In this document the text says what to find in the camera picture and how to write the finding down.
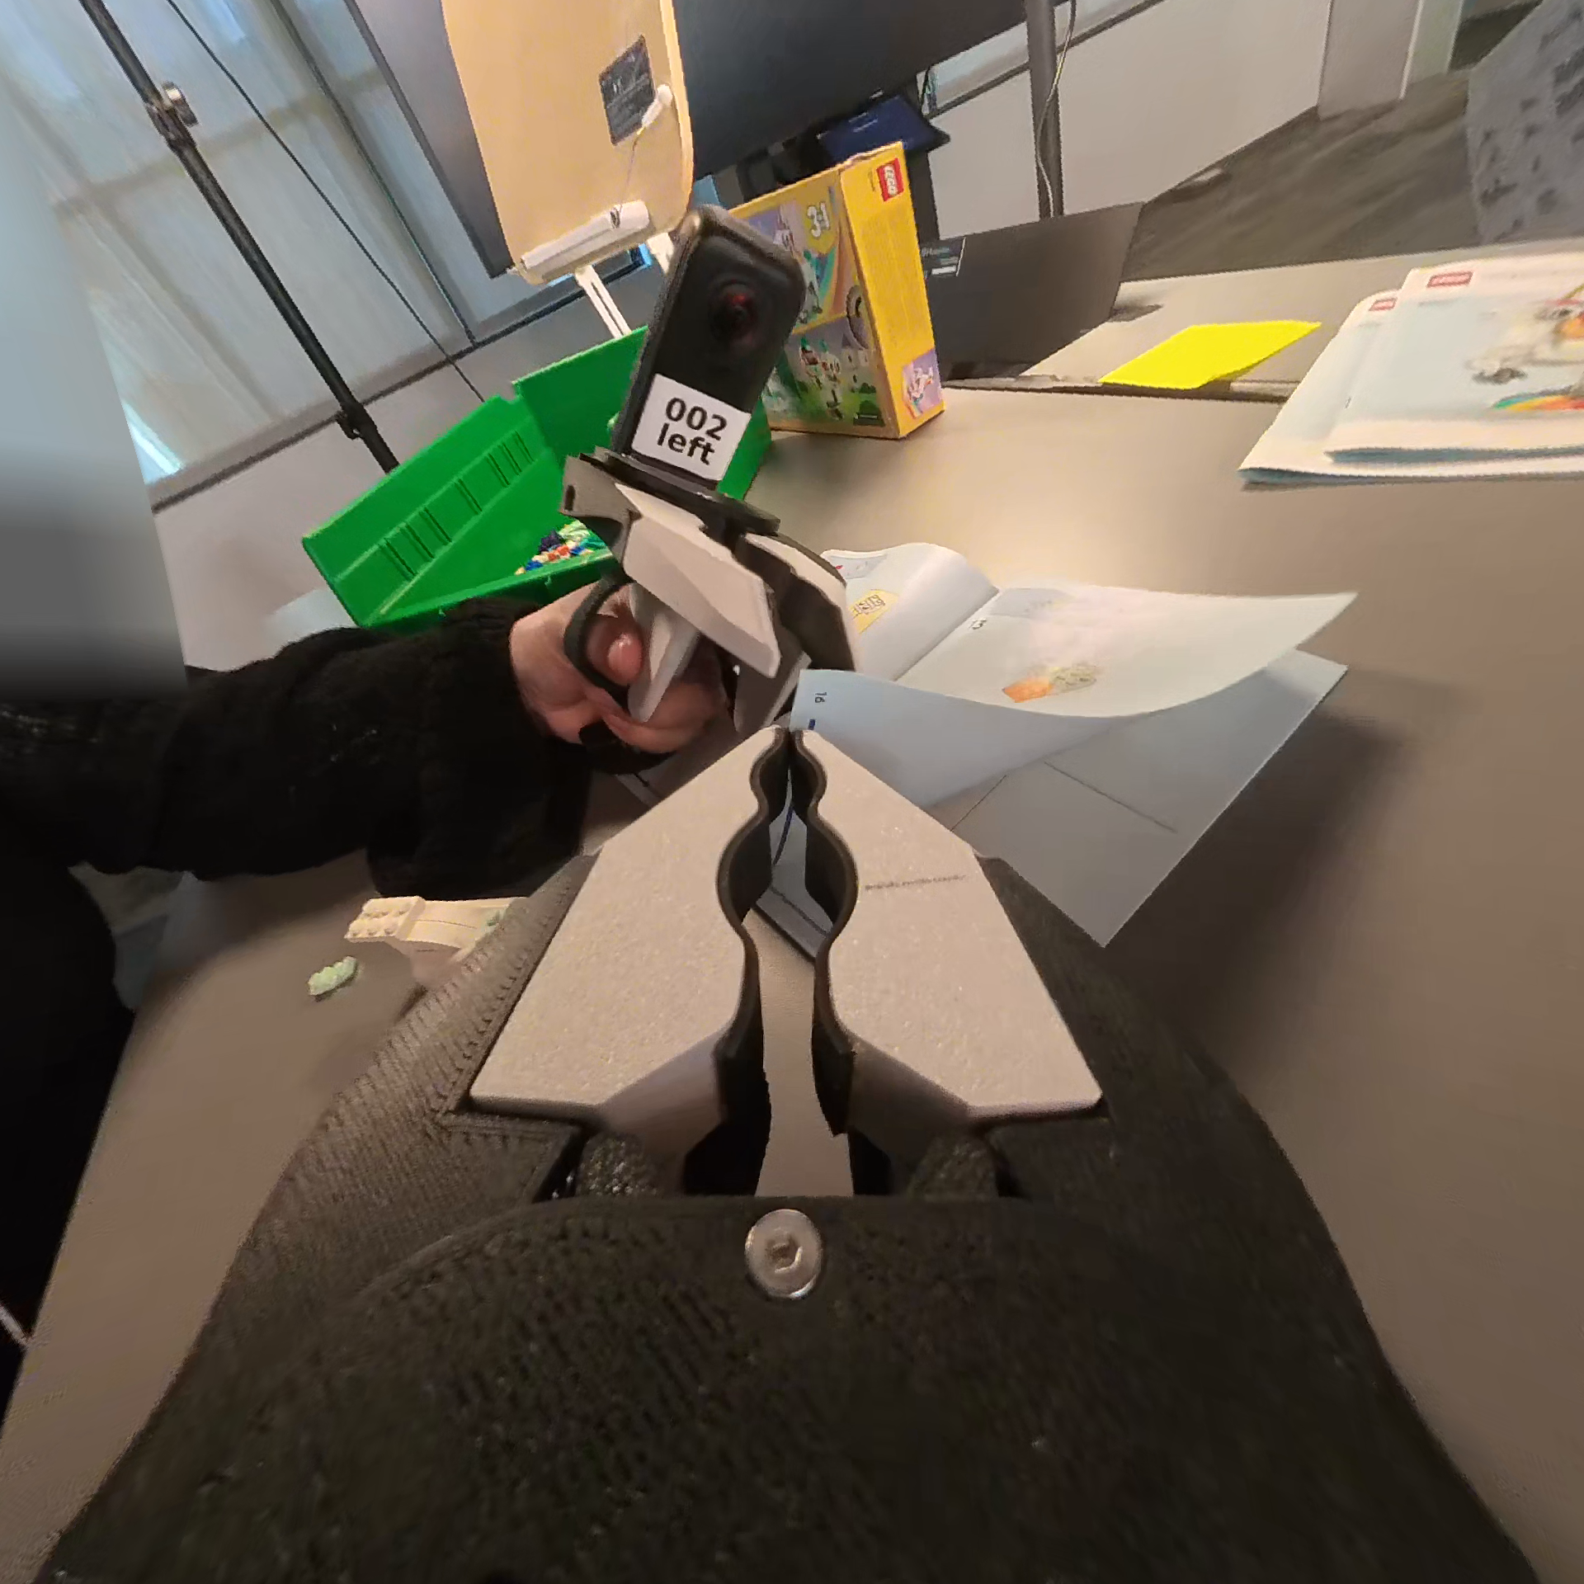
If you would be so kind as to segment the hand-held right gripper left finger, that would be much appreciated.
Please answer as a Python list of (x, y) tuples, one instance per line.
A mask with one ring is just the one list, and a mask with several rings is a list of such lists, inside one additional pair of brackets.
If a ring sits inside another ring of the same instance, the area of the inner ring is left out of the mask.
[(745, 917), (770, 889), (783, 729), (605, 841), (469, 1088), (486, 1113), (580, 1123), (684, 1161), (730, 1116), (760, 1022)]

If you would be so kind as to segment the small black tablet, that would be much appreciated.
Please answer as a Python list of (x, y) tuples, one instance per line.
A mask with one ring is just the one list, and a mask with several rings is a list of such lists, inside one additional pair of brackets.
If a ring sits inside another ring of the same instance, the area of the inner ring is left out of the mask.
[(905, 92), (890, 92), (869, 100), (814, 133), (822, 151), (845, 163), (880, 148), (902, 145), (908, 154), (930, 154), (951, 143), (949, 131), (925, 113)]

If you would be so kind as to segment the closed instruction booklet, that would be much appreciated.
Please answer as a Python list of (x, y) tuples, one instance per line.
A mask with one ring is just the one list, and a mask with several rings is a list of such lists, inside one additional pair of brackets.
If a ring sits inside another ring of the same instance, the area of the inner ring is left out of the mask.
[(1327, 448), (1345, 402), (1357, 384), (1382, 326), (1398, 303), (1398, 290), (1362, 298), (1317, 352), (1314, 366), (1298, 382), (1281, 410), (1238, 466), (1245, 483), (1288, 486), (1301, 483), (1388, 483), (1413, 479), (1482, 479), (1583, 475), (1581, 451), (1520, 456), (1349, 460)]
[(1324, 445), (1347, 463), (1580, 456), (1581, 248), (1415, 268)]

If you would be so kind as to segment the beige rounded board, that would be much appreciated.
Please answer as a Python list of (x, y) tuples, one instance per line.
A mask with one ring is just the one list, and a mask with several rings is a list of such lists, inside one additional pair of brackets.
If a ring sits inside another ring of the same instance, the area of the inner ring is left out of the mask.
[(672, 1), (446, 1), (489, 194), (525, 281), (675, 230), (697, 159)]

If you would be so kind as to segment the large black monitor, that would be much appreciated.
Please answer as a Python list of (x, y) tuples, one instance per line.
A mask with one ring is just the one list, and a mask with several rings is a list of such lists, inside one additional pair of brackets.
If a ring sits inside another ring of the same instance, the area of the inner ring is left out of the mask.
[[(350, 3), (420, 146), (494, 278), (506, 229), (466, 107), (440, 1)], [(1014, 1), (675, 3), (695, 173), (750, 154), (902, 88), (928, 67), (1024, 21)]]

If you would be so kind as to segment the person's left hand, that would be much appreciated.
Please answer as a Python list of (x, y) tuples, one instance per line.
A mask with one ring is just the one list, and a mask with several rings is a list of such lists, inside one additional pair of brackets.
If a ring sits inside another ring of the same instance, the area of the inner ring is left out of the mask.
[[(512, 626), (510, 663), (529, 714), (563, 742), (595, 743), (608, 753), (664, 757), (679, 752), (730, 712), (720, 663), (699, 646), (646, 720), (634, 719), (611, 691), (591, 681), (568, 658), (567, 630), (585, 603), (575, 590), (524, 613)], [(588, 658), (618, 687), (634, 687), (646, 668), (644, 633), (631, 608), (631, 588), (611, 595), (588, 626)]]

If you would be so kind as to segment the yellow lego box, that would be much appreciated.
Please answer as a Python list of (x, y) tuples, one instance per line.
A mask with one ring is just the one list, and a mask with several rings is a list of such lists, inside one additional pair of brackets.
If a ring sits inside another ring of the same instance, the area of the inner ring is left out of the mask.
[(844, 159), (733, 209), (801, 270), (765, 387), (771, 428), (905, 438), (944, 409), (906, 151)]

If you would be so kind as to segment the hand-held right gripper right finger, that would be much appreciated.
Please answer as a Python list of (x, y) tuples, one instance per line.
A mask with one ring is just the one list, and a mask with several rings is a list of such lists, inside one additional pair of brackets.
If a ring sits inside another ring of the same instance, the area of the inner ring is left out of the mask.
[(979, 852), (803, 732), (803, 879), (831, 920), (812, 1057), (832, 1131), (883, 1154), (1081, 1115), (1101, 1083)]

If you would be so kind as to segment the black light stand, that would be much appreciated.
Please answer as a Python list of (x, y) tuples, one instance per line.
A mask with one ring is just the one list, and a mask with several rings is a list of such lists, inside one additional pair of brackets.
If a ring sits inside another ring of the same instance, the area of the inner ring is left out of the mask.
[(271, 263), (258, 237), (232, 201), (227, 187), (202, 153), (194, 128), (197, 115), (185, 92), (176, 83), (161, 83), (139, 57), (124, 29), (105, 1), (83, 1), (81, 8), (105, 42), (114, 62), (129, 80), (131, 88), (143, 102), (146, 113), (167, 145), (177, 163), (187, 171), (242, 260), (265, 290), (271, 306), (284, 321), (288, 331), (314, 366), (321, 382), (327, 385), (336, 407), (336, 420), (344, 433), (359, 440), (378, 463), (383, 473), (400, 465), (398, 455), (388, 445), (385, 433), (354, 392), (329, 349), (309, 324), (306, 313), (293, 298), (279, 272)]

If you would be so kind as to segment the person's left forearm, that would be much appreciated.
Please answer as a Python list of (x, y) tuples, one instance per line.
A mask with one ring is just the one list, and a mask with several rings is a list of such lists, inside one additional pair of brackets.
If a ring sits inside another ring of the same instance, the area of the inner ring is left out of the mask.
[(4, 706), (4, 872), (299, 872), (502, 894), (580, 844), (585, 750), (525, 707), (507, 600), (407, 636), (339, 628), (146, 699)]

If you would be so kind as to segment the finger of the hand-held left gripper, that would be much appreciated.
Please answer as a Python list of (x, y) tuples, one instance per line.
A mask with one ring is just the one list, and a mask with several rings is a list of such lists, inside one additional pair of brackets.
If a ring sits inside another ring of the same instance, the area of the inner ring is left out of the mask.
[(783, 644), (761, 575), (712, 537), (704, 519), (638, 484), (616, 483), (628, 506), (614, 549), (638, 587), (633, 610), (644, 630), (644, 677), (674, 677), (702, 638), (755, 673), (773, 677)]
[(756, 734), (783, 719), (807, 669), (859, 669), (859, 633), (845, 578), (821, 554), (765, 532), (746, 532), (733, 554), (765, 583), (778, 644), (770, 676), (738, 664), (732, 722)]

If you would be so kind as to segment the pile of lego bricks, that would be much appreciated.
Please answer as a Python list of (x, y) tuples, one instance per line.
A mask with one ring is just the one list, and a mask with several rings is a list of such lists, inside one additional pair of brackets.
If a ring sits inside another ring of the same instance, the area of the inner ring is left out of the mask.
[(600, 565), (611, 559), (605, 537), (580, 519), (570, 519), (547, 532), (519, 565), (525, 578), (570, 577), (572, 567)]

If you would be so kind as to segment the lego instruction booklet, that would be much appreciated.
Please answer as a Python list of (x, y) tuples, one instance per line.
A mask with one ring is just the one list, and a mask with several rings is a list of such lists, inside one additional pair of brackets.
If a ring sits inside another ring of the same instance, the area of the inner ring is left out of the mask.
[(789, 725), (1005, 861), (1098, 943), (1345, 674), (1304, 646), (1352, 592), (999, 588), (918, 541), (827, 559), (860, 664), (807, 671)]

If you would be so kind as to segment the yellow paper sheet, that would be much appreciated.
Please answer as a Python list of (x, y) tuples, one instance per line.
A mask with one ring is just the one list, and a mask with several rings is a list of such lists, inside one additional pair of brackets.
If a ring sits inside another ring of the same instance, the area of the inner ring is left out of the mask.
[(1232, 382), (1319, 328), (1306, 319), (1185, 326), (1101, 374), (1100, 385), (1182, 392)]

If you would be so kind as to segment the monitor stand pole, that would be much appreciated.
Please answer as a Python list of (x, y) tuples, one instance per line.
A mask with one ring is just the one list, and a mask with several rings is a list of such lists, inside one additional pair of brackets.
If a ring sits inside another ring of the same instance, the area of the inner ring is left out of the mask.
[(1032, 93), (1038, 212), (1063, 215), (1060, 87), (1078, 22), (1076, 1), (1027, 1), (1027, 69)]

